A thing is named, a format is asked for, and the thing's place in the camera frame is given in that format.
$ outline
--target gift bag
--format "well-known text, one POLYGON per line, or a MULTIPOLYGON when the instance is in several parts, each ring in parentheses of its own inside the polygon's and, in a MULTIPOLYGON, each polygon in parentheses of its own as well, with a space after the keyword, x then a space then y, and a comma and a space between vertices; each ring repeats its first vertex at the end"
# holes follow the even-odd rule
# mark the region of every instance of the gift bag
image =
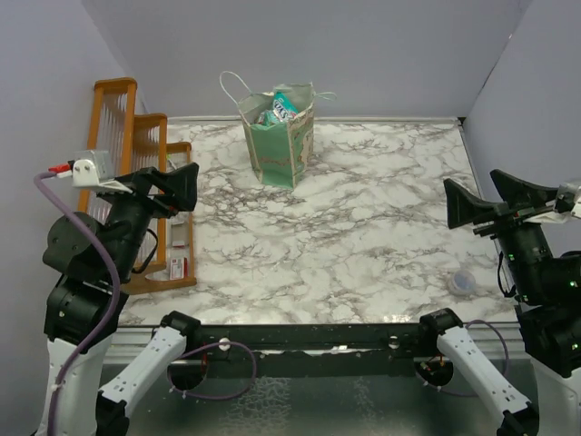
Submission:
POLYGON ((220 74, 220 85, 238 107, 252 170, 258 180, 272 186, 296 187, 312 155, 314 97, 331 99, 327 95, 334 93, 315 94, 312 84, 280 84, 272 92, 255 94, 231 71, 220 74), (222 78, 225 74, 232 74, 239 79, 249 95, 237 102, 224 88, 222 78), (259 116, 272 108, 274 95, 278 92, 283 93, 294 105, 297 115, 287 122, 257 124, 259 116))

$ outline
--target wall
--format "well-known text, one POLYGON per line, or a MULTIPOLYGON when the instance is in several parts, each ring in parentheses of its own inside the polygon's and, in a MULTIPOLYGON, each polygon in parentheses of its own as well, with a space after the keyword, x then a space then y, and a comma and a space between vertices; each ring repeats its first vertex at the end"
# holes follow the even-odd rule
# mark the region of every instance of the wall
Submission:
MULTIPOLYGON (((222 70, 253 90, 313 81, 323 115, 465 116, 530 0, 84 0, 149 109, 236 114, 222 70)), ((242 89, 229 82, 242 97, 242 89)))
MULTIPOLYGON (((44 310, 58 277, 41 259, 59 212, 33 177, 85 148, 94 82, 124 73, 78 0, 5 2, 0 58, 0 433, 22 436, 42 414, 44 310)), ((76 206, 69 183, 50 184, 76 206)))
MULTIPOLYGON (((484 195, 501 168, 538 184, 580 178, 581 2, 535 0, 466 121, 484 195)), ((581 247, 581 223, 545 226, 554 252, 581 247)))

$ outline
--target red connector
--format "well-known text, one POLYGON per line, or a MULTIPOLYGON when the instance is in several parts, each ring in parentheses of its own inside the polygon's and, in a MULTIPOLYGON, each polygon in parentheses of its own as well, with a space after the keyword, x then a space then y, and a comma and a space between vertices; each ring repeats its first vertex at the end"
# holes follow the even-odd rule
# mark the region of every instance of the red connector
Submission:
POLYGON ((51 173, 64 173, 66 171, 71 171, 71 165, 69 163, 61 163, 60 165, 57 166, 51 166, 48 171, 50 171, 51 173))

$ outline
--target white marble surface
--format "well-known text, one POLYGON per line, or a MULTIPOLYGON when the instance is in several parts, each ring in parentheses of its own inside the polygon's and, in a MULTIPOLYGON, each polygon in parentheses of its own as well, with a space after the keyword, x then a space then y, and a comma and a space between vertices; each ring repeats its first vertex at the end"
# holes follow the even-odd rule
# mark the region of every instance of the white marble surface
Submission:
POLYGON ((450 307, 464 320, 514 321, 490 240, 446 226, 442 181, 475 183, 452 124, 318 124, 306 176, 262 186, 241 126, 174 125, 200 167, 196 276, 189 289, 131 297, 123 324, 172 310, 205 323, 415 322, 450 307), (476 295, 448 292, 458 268, 476 295))

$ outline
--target white rope handle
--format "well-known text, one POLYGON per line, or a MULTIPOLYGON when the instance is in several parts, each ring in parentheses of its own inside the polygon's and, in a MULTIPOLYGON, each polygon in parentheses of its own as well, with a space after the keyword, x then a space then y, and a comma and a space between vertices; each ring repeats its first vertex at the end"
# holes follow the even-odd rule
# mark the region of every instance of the white rope handle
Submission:
POLYGON ((242 78, 241 78, 239 75, 237 75, 236 73, 234 73, 234 72, 232 72, 232 71, 222 71, 222 72, 220 73, 220 86, 222 87, 222 90, 223 90, 223 92, 224 92, 224 93, 226 93, 226 95, 228 95, 228 96, 230 97, 230 99, 231 99, 231 100, 234 102, 234 104, 238 105, 238 102, 237 102, 236 100, 234 100, 234 97, 232 97, 232 96, 230 95, 230 93, 229 93, 228 91, 226 91, 226 88, 224 87, 224 83, 223 83, 223 81, 222 81, 222 78, 223 78, 223 76, 224 76, 225 74, 232 74, 234 77, 236 77, 238 80, 240 80, 241 84, 243 84, 243 85, 244 85, 244 87, 245 87, 246 89, 248 89, 248 94, 252 94, 252 91, 251 91, 251 89, 248 87, 248 85, 246 84, 246 82, 244 82, 244 81, 242 80, 242 78))
POLYGON ((314 96, 322 98, 323 100, 329 100, 331 102, 337 100, 337 95, 335 93, 315 93, 314 96))

